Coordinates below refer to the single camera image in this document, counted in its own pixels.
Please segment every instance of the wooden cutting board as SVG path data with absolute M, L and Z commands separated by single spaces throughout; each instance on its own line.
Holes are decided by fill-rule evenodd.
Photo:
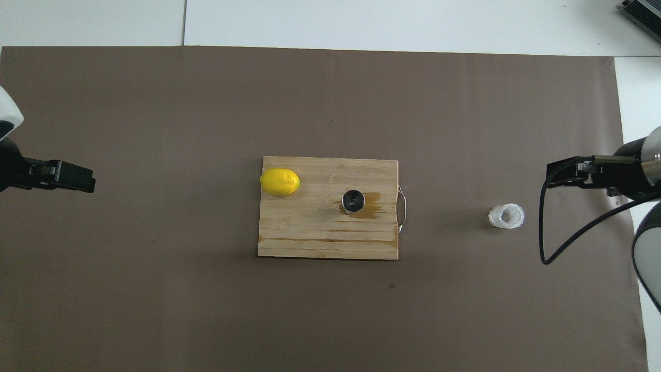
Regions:
M 262 171 L 288 168 L 301 187 L 291 195 L 262 191 L 259 256 L 397 259 L 397 160 L 264 156 Z M 345 214 L 348 190 L 365 207 Z

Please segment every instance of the black cable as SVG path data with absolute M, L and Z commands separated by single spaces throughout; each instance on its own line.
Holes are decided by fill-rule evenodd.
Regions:
M 544 197 L 546 196 L 546 190 L 549 188 L 549 184 L 552 182 L 553 178 L 555 178 L 556 175 L 558 175 L 561 171 L 567 169 L 568 167 L 574 166 L 578 163 L 582 162 L 590 162 L 594 160 L 594 156 L 589 156 L 589 157 L 583 157 L 583 158 L 576 158 L 573 160 L 569 160 L 563 164 L 561 164 L 559 167 L 554 169 L 551 173 L 548 174 L 546 177 L 546 180 L 544 181 L 544 184 L 541 187 L 541 192 L 539 194 L 539 257 L 541 258 L 541 261 L 544 265 L 549 265 L 551 262 L 555 261 L 556 258 L 567 248 L 571 243 L 573 243 L 576 239 L 578 239 L 581 235 L 585 234 L 586 231 L 589 229 L 593 228 L 595 225 L 599 224 L 600 222 L 604 221 L 605 219 L 614 216 L 620 212 L 623 212 L 624 210 L 633 208 L 637 205 L 646 203 L 648 201 L 652 201 L 654 199 L 657 199 L 661 197 L 661 191 L 657 191 L 655 193 L 648 194 L 647 196 L 640 198 L 635 201 L 631 201 L 627 204 L 621 205 L 620 207 L 617 207 L 613 210 L 610 210 L 601 216 L 593 219 L 591 222 L 589 222 L 587 225 L 581 227 L 577 232 L 575 232 L 572 236 L 569 237 L 553 254 L 551 257 L 548 259 L 545 258 L 544 254 Z

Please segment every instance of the lemon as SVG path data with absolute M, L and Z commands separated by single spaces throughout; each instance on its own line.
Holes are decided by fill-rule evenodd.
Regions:
M 285 168 L 267 169 L 259 177 L 262 189 L 271 195 L 289 195 L 298 190 L 301 179 L 296 173 Z

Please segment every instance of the metal handle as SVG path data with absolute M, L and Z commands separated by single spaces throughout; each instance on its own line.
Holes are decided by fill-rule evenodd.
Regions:
M 402 232 L 402 227 L 404 227 L 404 222 L 407 220 L 407 197 L 404 196 L 404 193 L 402 192 L 402 187 L 400 185 L 397 185 L 397 198 L 402 197 L 402 200 L 404 201 L 404 213 L 403 213 L 403 218 L 402 222 L 397 221 L 398 228 L 397 228 L 397 233 Z

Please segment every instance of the brown tablecloth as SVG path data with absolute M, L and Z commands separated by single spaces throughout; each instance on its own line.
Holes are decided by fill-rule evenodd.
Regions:
M 612 58 L 3 48 L 23 155 L 97 190 L 0 195 L 5 371 L 646 371 L 631 219 L 553 265 L 548 162 L 622 143 Z M 264 155 L 397 159 L 399 261 L 256 256 Z M 488 225 L 518 203 L 519 229 Z M 549 192 L 549 253 L 614 207 Z

